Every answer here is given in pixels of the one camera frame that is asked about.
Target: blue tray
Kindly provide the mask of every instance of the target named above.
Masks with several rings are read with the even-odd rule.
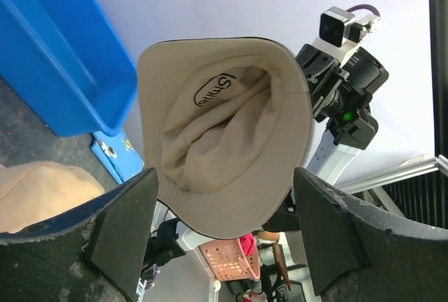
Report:
[[[96,0],[0,0],[0,75],[59,136],[120,132],[135,63]]]

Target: hat brim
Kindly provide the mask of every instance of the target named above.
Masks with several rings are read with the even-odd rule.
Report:
[[[285,86],[292,92],[284,93],[271,139],[252,166],[218,191],[184,191],[166,176],[160,162],[169,110],[194,72],[236,55],[272,58],[288,77]],[[259,38],[168,41],[145,50],[137,66],[144,159],[147,167],[157,170],[158,199],[191,229],[211,238],[233,239],[259,229],[290,191],[294,168],[303,164],[312,138],[308,86],[293,54]]]

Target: pink basket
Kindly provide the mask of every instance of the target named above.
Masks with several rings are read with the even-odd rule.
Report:
[[[214,240],[200,246],[207,263],[219,281],[260,279],[258,250],[245,256],[239,239]]]

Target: blue cloth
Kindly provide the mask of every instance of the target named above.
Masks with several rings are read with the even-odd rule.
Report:
[[[142,171],[144,162],[132,147],[124,130],[115,137],[106,136],[102,132],[94,132],[93,136],[93,154],[117,183],[121,184]]]

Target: beige cap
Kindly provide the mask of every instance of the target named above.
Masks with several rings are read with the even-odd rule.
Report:
[[[203,235],[260,228],[291,189],[312,136],[304,74],[259,38],[168,41],[138,61],[144,159],[158,199]]]
[[[0,232],[16,233],[103,193],[79,167],[54,162],[0,167]]]

